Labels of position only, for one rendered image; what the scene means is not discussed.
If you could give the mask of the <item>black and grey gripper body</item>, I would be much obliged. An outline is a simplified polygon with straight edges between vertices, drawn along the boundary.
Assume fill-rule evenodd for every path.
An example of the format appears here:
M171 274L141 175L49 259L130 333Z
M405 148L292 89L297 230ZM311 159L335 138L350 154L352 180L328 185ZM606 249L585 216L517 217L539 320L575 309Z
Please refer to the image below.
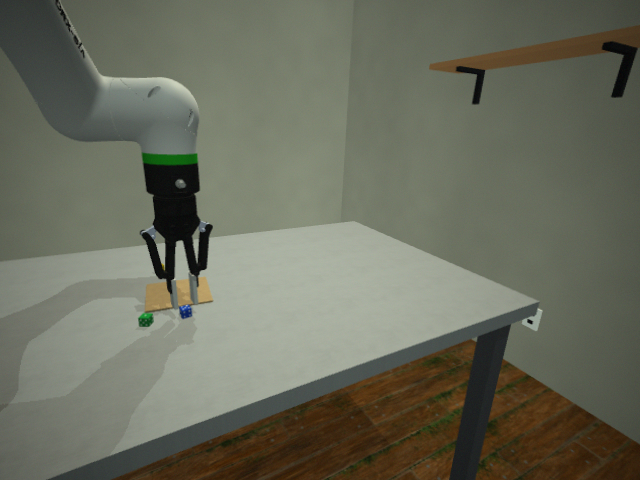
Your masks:
M181 198L162 198L154 195L153 205L155 214L155 219L153 221L154 228L167 241L169 241L169 227L171 225L174 225L177 228L177 242L180 240L186 240L183 230L184 224L190 225L192 235L200 224L200 219L197 215L195 194Z

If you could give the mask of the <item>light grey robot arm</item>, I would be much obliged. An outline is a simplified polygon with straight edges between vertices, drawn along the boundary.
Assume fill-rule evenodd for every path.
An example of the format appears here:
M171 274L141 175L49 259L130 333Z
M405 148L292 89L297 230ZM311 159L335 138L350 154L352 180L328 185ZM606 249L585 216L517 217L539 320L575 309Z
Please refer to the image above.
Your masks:
M60 0L0 0L0 47L60 134L137 142L150 194L181 198L200 190L199 108L183 85L102 76Z

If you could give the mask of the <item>green die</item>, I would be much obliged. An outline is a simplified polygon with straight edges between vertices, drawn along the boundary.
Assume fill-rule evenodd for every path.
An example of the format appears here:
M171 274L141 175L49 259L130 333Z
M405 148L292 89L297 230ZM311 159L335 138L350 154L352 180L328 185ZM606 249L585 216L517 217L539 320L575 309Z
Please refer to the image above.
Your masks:
M139 318L139 326L140 327L149 327L153 322L153 314L152 313L143 313Z

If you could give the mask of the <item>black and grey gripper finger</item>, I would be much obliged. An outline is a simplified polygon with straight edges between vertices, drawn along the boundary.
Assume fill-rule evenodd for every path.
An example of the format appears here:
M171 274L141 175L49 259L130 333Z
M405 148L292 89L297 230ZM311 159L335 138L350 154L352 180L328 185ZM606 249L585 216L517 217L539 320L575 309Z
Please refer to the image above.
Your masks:
M196 262L196 257L195 257L194 247L193 247L193 239L191 234L191 227L189 224L183 225L183 230L184 230L186 240L185 241L182 240L182 241L184 244L188 267L190 270L188 272L190 297L191 297L191 301L195 305L198 304L198 291L197 291L197 288L199 286L198 275L200 274L200 271L207 269L209 235L212 231L212 228L213 226L208 222L200 221L198 261Z
M179 309L175 279L175 247L177 228L174 225L171 225L169 227L169 241L165 239L165 271L163 271L157 246L154 241L156 238L156 231L157 230L155 230L153 225L147 230L141 230L140 235L147 243L155 274L159 279L166 279L167 290L169 291L171 298L171 305L174 310L177 310Z

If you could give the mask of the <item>blue die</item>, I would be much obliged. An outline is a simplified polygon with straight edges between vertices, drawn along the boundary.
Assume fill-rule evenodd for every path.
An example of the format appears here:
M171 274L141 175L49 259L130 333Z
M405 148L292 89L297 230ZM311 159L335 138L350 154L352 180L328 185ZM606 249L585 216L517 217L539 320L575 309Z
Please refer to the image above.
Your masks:
M180 311L180 316L182 317L182 319L188 318L188 317L192 317L192 309L189 305L185 305L182 307L179 307L179 311Z

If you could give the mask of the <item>tan square mat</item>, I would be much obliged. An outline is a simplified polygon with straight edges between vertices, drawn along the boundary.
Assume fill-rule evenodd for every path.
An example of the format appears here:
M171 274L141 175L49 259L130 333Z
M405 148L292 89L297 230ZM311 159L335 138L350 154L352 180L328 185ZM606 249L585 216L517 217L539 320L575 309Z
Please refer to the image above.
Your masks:
M195 305L190 300L189 279L176 280L178 306ZM199 277L198 304L213 302L206 277ZM198 305L196 304L196 305ZM171 305L167 283L146 284L145 313L174 309Z

